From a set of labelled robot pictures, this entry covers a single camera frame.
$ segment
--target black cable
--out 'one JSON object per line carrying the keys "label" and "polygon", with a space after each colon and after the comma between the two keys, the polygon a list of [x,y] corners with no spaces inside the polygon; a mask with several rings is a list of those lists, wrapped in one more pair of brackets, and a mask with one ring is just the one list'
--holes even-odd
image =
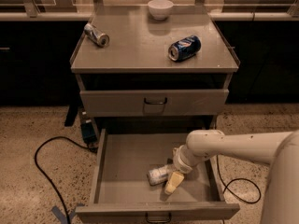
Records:
{"label": "black cable", "polygon": [[39,166],[38,162],[37,162],[37,154],[39,152],[39,150],[45,146],[48,142],[50,141],[53,141],[55,139],[66,139],[67,141],[73,143],[74,145],[76,145],[77,147],[80,147],[80,148],[83,148],[83,149],[87,149],[87,150],[90,150],[91,152],[96,152],[96,148],[89,148],[89,147],[84,147],[80,144],[78,144],[77,142],[71,140],[70,138],[67,138],[67,137],[64,137],[64,136],[56,136],[56,137],[52,137],[50,139],[48,139],[47,141],[45,141],[37,150],[36,150],[36,154],[35,154],[35,164],[36,164],[36,167],[38,168],[38,170],[48,179],[48,181],[51,183],[51,185],[53,186],[54,190],[56,191],[63,207],[64,207],[64,212],[65,212],[65,216],[66,216],[66,221],[68,224],[71,224],[71,220],[70,220],[70,217],[69,217],[69,214],[68,214],[68,211],[67,211],[67,208],[66,208],[66,205],[65,205],[65,202],[64,202],[64,199],[63,199],[63,196],[61,195],[61,193],[59,192],[59,190],[57,189],[57,187],[55,186],[55,184],[53,183],[53,181],[49,178],[49,176],[46,174],[46,172]]}
{"label": "black cable", "polygon": [[[217,159],[217,170],[218,170],[218,174],[219,174],[219,177],[220,177],[220,179],[221,179],[221,183],[223,184],[223,186],[224,186],[224,191],[223,191],[223,193],[226,191],[226,190],[228,190],[229,192],[231,192],[239,201],[241,201],[241,202],[243,202],[243,203],[246,203],[246,204],[256,204],[258,201],[260,201],[261,200],[261,198],[262,198],[262,193],[261,193],[261,190],[260,190],[260,188],[253,182],[253,181],[251,181],[251,180],[249,180],[249,179],[246,179],[246,178],[235,178],[235,179],[233,179],[233,180],[231,180],[228,184],[225,184],[225,182],[223,181],[223,179],[222,179],[222,176],[221,176],[221,172],[220,172],[220,166],[219,166],[219,158],[218,158],[218,155],[216,156],[216,159]],[[240,198],[238,195],[236,195],[233,191],[231,191],[228,187],[232,184],[232,183],[234,183],[235,181],[246,181],[246,182],[250,182],[251,184],[253,184],[253,186],[258,190],[258,192],[259,192],[259,197],[258,197],[258,199],[256,200],[256,201],[253,201],[253,202],[251,202],[251,201],[247,201],[247,200],[245,200],[245,199],[242,199],[242,198]]]}

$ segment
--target soda can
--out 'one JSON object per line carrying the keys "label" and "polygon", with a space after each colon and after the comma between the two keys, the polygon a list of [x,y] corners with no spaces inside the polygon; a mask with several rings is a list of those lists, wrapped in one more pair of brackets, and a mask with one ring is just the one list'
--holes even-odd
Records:
{"label": "soda can", "polygon": [[172,61],[181,62],[193,55],[201,48],[201,42],[196,35],[190,35],[173,43],[168,49],[168,56]]}
{"label": "soda can", "polygon": [[95,26],[87,23],[84,26],[84,33],[91,39],[96,45],[103,48],[109,44],[109,36],[102,31],[98,30]]}

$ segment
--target drawer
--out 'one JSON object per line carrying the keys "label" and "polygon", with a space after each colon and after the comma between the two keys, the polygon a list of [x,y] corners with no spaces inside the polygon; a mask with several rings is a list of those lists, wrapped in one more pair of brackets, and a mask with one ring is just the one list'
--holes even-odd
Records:
{"label": "drawer", "polygon": [[229,219],[239,205],[227,203],[213,160],[200,163],[171,195],[151,186],[147,171],[172,159],[186,133],[107,134],[101,131],[90,201],[76,209],[85,223]]}
{"label": "drawer", "polygon": [[222,111],[228,90],[82,91],[94,117],[199,116]]}

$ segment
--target speckled floor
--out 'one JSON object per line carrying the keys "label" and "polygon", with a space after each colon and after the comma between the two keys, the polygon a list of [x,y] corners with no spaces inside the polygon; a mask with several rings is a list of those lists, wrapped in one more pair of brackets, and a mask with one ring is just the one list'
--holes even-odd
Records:
{"label": "speckled floor", "polygon": [[[63,210],[50,183],[35,167],[36,149],[47,139],[63,135],[83,145],[78,117],[65,127],[67,107],[0,107],[0,223],[61,223],[51,212]],[[299,105],[227,105],[218,117],[218,129],[226,134],[265,133],[299,129]],[[95,155],[63,140],[52,141],[38,156],[44,168],[64,196],[69,210],[89,200]],[[254,181],[264,192],[268,168],[220,156],[225,182],[236,177]],[[231,186],[240,196],[254,200],[252,185]],[[257,224],[263,200],[243,204],[230,193],[228,203],[240,203],[241,210],[225,223]],[[72,223],[81,223],[75,217]],[[196,224],[220,224],[221,221],[196,221]]]}

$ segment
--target bowl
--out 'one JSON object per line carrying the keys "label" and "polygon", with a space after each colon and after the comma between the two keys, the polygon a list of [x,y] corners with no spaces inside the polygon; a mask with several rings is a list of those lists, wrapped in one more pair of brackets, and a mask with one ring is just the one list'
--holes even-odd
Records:
{"label": "bowl", "polygon": [[148,2],[149,13],[155,20],[164,20],[170,14],[174,3],[169,0],[151,0]]}

